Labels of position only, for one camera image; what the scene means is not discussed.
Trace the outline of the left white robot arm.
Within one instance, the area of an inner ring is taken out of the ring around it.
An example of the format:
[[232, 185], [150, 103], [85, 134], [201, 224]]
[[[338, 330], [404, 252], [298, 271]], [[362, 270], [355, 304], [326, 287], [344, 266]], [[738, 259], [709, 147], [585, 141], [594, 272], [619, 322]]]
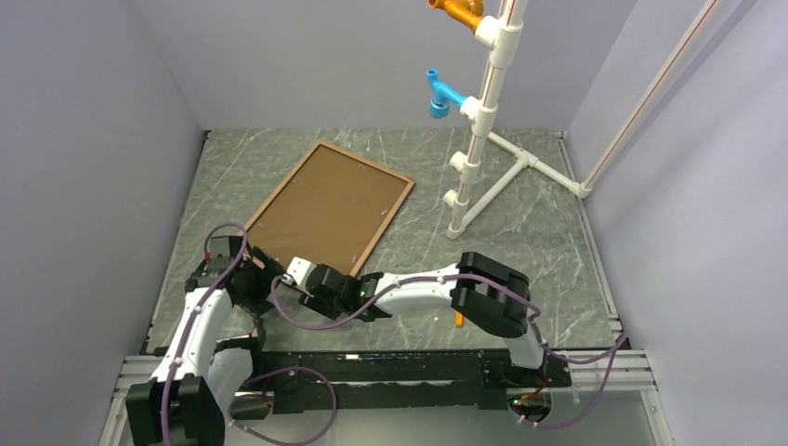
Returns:
[[212, 236], [204, 246], [171, 344], [125, 397], [136, 445], [221, 445], [236, 391], [266, 380], [263, 317], [283, 266], [241, 235]]

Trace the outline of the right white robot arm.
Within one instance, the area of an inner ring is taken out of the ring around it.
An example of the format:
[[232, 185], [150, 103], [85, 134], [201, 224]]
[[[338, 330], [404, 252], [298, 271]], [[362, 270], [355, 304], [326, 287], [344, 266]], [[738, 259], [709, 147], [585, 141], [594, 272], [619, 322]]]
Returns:
[[372, 322], [451, 308], [504, 340], [512, 373], [522, 385], [533, 386], [547, 374], [542, 337], [532, 327], [540, 311], [531, 301], [529, 278], [480, 253], [464, 252], [458, 262], [433, 271], [360, 278], [295, 257], [286, 274], [302, 291], [300, 305], [333, 321], [346, 316]]

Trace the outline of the blue picture frame with photo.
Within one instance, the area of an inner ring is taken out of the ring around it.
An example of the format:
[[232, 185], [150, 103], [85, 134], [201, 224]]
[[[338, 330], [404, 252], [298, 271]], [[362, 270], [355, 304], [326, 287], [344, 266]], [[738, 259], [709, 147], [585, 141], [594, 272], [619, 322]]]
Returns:
[[354, 276], [414, 185], [319, 139], [247, 221], [249, 242], [283, 266], [301, 257]]

